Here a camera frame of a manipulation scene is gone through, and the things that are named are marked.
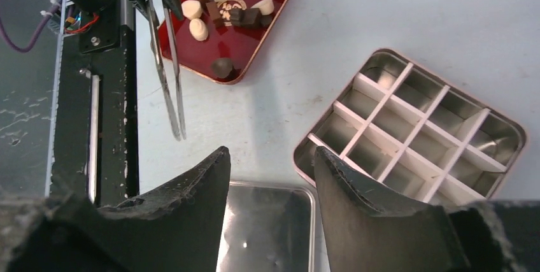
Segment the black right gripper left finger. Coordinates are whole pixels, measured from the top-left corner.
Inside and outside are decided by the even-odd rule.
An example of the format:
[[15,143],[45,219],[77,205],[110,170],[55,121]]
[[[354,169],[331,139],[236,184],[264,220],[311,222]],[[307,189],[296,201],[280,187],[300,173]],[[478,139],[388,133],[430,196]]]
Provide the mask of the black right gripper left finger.
[[116,206],[74,194],[1,198],[2,271],[214,271],[231,156],[199,164]]

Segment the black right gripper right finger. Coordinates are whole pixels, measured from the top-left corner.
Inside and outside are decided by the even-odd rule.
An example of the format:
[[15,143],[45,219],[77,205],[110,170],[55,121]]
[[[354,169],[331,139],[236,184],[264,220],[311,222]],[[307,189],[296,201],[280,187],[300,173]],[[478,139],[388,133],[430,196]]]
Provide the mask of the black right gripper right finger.
[[423,203],[314,154],[332,271],[538,271],[539,202]]

